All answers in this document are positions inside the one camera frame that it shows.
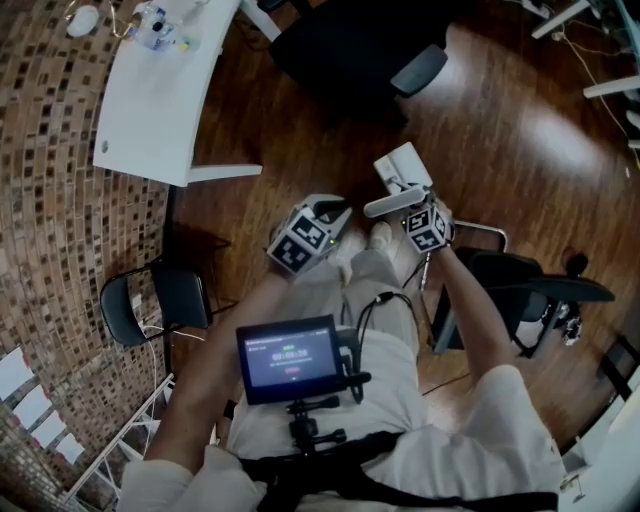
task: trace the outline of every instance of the white shirt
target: white shirt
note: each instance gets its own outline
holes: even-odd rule
[[[559,492],[565,473],[562,460],[515,367],[500,366],[484,375],[476,386],[468,421],[456,434],[428,424],[415,360],[400,339],[367,331],[362,368],[371,373],[372,380],[364,385],[360,405],[347,391],[340,394],[341,407],[313,411],[310,416],[317,420],[320,435],[344,428],[349,440],[382,430],[406,432],[393,452],[363,466],[374,480],[431,498],[474,500]],[[255,510],[266,485],[253,482],[234,455],[259,459],[295,453],[288,427],[292,417],[284,405],[248,406],[243,397],[231,425],[229,451],[207,447],[196,475],[168,461],[129,463],[119,512]],[[323,494],[305,496],[297,510],[387,512],[400,508]]]

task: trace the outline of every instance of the small monitor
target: small monitor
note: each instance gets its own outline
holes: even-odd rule
[[[345,389],[332,316],[241,327],[247,402],[284,402]]]

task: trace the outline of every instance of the sleeve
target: sleeve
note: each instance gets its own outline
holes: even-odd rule
[[[564,473],[555,443],[512,366],[494,368],[480,379],[459,433],[426,426],[404,434],[379,469],[367,470],[405,492],[466,500],[559,492]]]
[[[166,511],[180,499],[192,480],[191,472],[174,462],[130,462],[122,476],[118,512]]]

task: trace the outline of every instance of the white table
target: white table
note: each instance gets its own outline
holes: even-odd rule
[[[622,15],[622,19],[624,20],[624,25],[629,34],[629,39],[631,40],[631,48],[635,52],[636,59],[638,61],[638,70],[640,70],[640,25],[629,15],[623,0],[615,0],[615,4]],[[531,35],[535,39],[539,39],[554,29],[559,28],[563,23],[590,7],[591,4],[588,0],[575,0],[569,7],[559,12],[549,21],[540,25]],[[613,80],[611,82],[587,87],[584,89],[583,93],[586,98],[597,98],[606,94],[615,94],[635,89],[640,89],[640,71],[639,74],[629,78],[622,78],[620,80]],[[640,149],[640,140],[629,141],[629,147],[633,149]]]
[[[181,18],[193,0],[156,0]],[[200,112],[222,42],[237,9],[273,41],[280,30],[256,0],[210,0],[188,16],[185,30],[200,39],[194,51],[152,51],[122,41],[98,121],[93,164],[172,185],[256,175],[258,164],[194,167]]]

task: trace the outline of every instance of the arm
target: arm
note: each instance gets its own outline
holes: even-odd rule
[[[168,460],[195,474],[204,448],[240,380],[236,328],[270,320],[288,288],[269,273],[189,356],[145,460]]]
[[[492,368],[513,364],[511,339],[495,304],[450,247],[434,253],[467,352],[473,380]]]

